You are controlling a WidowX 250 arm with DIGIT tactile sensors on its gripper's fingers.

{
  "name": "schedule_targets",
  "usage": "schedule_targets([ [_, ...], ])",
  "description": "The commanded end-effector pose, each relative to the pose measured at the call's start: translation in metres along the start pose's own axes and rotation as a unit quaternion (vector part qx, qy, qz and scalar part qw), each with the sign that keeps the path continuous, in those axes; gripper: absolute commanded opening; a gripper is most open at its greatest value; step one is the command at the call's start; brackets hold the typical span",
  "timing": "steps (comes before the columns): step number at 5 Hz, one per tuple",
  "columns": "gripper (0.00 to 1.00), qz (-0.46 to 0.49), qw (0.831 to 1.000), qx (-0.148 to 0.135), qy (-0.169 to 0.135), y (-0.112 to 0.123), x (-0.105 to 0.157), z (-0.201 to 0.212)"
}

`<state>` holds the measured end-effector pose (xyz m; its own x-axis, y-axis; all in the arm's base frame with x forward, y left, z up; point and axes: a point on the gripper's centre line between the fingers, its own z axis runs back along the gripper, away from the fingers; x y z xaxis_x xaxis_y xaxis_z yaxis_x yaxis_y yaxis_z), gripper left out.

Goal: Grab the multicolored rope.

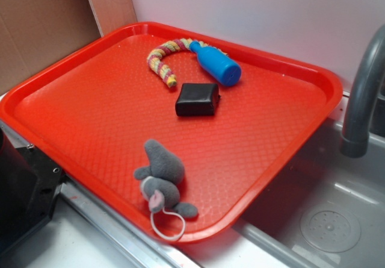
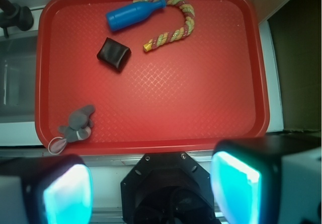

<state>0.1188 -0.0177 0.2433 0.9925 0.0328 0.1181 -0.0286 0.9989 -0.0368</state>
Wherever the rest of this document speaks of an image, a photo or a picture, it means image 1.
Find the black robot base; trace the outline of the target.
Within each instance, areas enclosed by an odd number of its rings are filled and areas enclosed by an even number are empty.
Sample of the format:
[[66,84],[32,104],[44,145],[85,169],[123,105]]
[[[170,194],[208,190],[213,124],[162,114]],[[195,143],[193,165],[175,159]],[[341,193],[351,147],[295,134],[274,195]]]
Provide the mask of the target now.
[[51,221],[63,176],[39,148],[16,148],[1,131],[1,255]]

